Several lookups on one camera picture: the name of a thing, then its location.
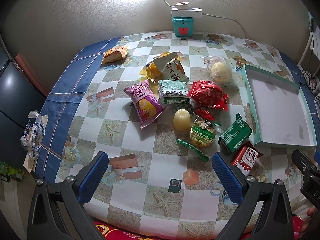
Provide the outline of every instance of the screw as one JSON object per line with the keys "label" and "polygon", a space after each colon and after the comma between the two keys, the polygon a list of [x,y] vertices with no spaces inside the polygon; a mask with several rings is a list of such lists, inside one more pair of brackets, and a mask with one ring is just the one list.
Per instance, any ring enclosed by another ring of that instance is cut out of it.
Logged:
{"label": "screw", "polygon": [[280,180],[280,179],[277,179],[277,184],[278,184],[279,186],[282,186],[282,185],[283,185],[283,181]]}
{"label": "screw", "polygon": [[37,180],[37,185],[41,186],[44,183],[43,179],[38,179]]}
{"label": "screw", "polygon": [[75,179],[75,176],[70,175],[70,176],[66,177],[66,182],[72,182],[72,181],[74,181],[74,179]]}
{"label": "screw", "polygon": [[256,180],[256,179],[254,178],[254,176],[249,175],[249,176],[247,177],[247,181],[254,182],[255,180]]}

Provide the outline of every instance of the blue textured pad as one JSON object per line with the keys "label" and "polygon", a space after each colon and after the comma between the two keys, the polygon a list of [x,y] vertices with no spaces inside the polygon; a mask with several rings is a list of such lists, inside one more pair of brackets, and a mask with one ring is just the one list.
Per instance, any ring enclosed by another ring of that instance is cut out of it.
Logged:
{"label": "blue textured pad", "polygon": [[231,201],[240,205],[243,201],[242,186],[217,153],[212,157],[212,168],[228,193]]}
{"label": "blue textured pad", "polygon": [[108,168],[108,165],[108,155],[103,153],[92,169],[88,172],[88,175],[84,178],[83,182],[79,185],[78,201],[80,204],[88,203],[91,200],[102,176]]}

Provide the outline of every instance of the person's hand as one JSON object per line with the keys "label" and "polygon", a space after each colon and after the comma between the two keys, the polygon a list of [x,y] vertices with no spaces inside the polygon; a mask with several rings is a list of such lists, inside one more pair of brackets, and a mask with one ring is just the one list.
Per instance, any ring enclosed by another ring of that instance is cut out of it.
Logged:
{"label": "person's hand", "polygon": [[[315,206],[309,208],[308,211],[307,211],[307,215],[308,215],[308,216],[312,216],[312,215],[316,212],[316,210],[317,210],[317,209],[316,209]],[[310,217],[310,218],[307,218],[307,219],[303,222],[303,224],[302,224],[302,226],[301,226],[301,229],[300,229],[300,232],[299,232],[299,238],[300,238],[300,237],[304,234],[304,232],[306,231],[307,227],[308,227],[309,224],[310,224],[310,221],[311,221],[311,217]]]}

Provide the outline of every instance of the teal basket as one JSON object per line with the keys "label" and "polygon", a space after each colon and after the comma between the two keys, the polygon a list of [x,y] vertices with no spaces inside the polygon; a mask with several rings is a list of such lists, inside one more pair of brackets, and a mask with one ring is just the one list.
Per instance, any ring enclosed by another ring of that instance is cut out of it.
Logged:
{"label": "teal basket", "polygon": [[193,31],[193,18],[172,17],[174,34],[176,37],[191,37]]}

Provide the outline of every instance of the mint green box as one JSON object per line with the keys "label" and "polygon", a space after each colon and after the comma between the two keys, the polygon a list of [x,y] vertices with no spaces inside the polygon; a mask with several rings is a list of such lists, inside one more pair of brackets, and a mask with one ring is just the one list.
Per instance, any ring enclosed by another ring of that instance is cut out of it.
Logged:
{"label": "mint green box", "polygon": [[254,145],[310,148],[316,133],[301,87],[269,71],[244,65]]}

